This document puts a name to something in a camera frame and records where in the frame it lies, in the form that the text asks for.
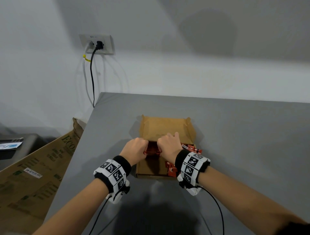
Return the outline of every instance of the person's left hand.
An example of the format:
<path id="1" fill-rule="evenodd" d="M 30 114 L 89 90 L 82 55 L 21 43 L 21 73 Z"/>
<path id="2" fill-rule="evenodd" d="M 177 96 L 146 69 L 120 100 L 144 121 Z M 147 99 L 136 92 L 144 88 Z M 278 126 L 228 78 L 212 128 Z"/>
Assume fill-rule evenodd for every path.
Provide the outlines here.
<path id="1" fill-rule="evenodd" d="M 148 141 L 142 138 L 135 138 L 127 142 L 119 155 L 125 158 L 131 166 L 137 164 L 142 159 L 146 158 L 143 154 L 148 148 Z"/>

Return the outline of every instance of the outlet plate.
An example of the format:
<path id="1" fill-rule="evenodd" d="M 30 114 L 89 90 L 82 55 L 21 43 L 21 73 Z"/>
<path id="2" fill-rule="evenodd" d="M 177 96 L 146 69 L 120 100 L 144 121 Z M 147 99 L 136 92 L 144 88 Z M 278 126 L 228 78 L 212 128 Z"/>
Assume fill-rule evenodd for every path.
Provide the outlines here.
<path id="1" fill-rule="evenodd" d="M 79 34 L 81 44 L 83 48 L 85 48 L 87 41 L 90 40 L 94 43 L 94 46 L 88 49 L 87 53 L 93 53 L 97 41 L 102 41 L 104 47 L 102 50 L 96 51 L 96 54 L 105 54 L 105 55 L 113 55 L 113 47 L 112 47 L 112 37 L 111 35 L 104 35 L 104 34 Z"/>

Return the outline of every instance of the table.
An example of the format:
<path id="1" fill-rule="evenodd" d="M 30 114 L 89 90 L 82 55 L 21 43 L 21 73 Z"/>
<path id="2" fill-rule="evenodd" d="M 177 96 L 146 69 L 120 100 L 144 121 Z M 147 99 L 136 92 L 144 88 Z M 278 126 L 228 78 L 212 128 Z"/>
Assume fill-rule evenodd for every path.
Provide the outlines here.
<path id="1" fill-rule="evenodd" d="M 139 136 L 142 114 L 190 117 L 196 145 L 214 168 L 310 220 L 310 104 L 118 93 L 100 94 L 46 220 L 93 180 L 94 169 Z M 92 234 L 222 233 L 206 192 L 193 197 L 173 180 L 137 179 L 134 169 L 128 179 L 130 192 L 117 205 L 107 203 Z M 225 234 L 252 234 L 220 206 Z"/>

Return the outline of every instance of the wall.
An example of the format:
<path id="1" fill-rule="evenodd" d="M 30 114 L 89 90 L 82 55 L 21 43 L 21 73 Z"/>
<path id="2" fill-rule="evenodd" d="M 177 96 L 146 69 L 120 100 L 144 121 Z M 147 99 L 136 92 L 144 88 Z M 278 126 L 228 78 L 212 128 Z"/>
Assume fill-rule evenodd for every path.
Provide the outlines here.
<path id="1" fill-rule="evenodd" d="M 115 55 L 95 56 L 96 97 L 310 102 L 309 10 L 301 0 L 1 1 L 0 133 L 56 137 L 72 117 L 87 122 L 79 33 L 113 37 Z"/>

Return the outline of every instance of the hand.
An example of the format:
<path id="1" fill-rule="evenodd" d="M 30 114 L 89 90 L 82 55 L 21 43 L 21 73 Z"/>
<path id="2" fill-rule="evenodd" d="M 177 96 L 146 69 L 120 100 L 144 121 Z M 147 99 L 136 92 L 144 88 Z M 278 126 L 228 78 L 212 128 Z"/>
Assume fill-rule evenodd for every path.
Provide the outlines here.
<path id="1" fill-rule="evenodd" d="M 176 156 L 182 150 L 179 133 L 176 132 L 174 136 L 170 133 L 162 136 L 157 140 L 157 146 L 161 152 L 160 156 L 175 164 Z"/>
<path id="2" fill-rule="evenodd" d="M 125 158 L 131 166 L 137 164 L 142 159 L 146 158 L 143 154 L 148 148 L 148 141 L 142 138 L 135 138 L 127 142 L 119 155 Z"/>

